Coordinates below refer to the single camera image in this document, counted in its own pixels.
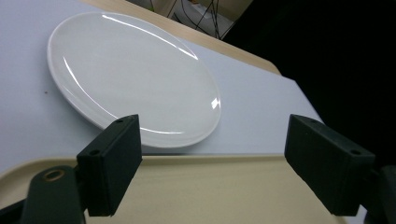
black fabric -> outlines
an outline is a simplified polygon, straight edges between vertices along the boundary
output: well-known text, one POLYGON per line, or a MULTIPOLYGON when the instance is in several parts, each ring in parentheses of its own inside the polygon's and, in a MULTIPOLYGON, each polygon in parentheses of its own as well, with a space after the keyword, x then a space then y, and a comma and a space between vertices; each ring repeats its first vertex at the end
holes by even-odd
POLYGON ((223 41, 296 80, 324 123, 378 165, 396 163, 395 1, 253 1, 223 41))

